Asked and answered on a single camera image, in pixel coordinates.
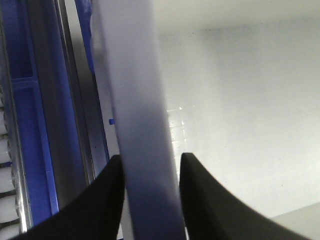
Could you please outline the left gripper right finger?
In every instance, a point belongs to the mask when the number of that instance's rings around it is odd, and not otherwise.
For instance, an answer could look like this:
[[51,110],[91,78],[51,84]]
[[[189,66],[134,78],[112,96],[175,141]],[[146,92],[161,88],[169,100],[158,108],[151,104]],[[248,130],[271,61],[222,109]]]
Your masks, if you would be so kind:
[[191,240],[313,240],[315,234],[275,222],[226,189],[191,152],[181,155],[179,192]]

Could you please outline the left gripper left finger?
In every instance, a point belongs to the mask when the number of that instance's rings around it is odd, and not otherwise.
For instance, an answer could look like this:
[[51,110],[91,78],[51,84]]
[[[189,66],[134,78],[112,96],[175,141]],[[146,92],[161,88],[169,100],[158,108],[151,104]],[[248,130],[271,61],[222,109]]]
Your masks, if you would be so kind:
[[115,240],[125,178],[120,155],[114,155],[97,178],[58,213],[15,237],[17,240]]

